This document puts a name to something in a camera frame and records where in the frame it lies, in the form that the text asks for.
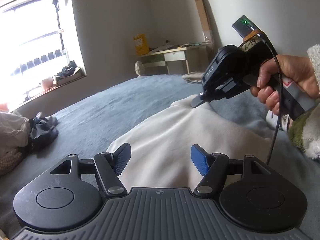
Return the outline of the person right hand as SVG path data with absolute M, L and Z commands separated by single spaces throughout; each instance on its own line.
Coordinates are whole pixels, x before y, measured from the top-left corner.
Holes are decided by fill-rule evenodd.
M 307 57 L 277 55 L 281 72 L 293 80 L 311 98 L 319 98 L 319 88 L 312 63 Z M 279 114 L 278 92 L 268 86 L 270 77 L 277 74 L 278 68 L 274 59 L 266 61 L 261 67 L 257 85 L 251 87 L 251 94 L 266 105 L 275 115 Z

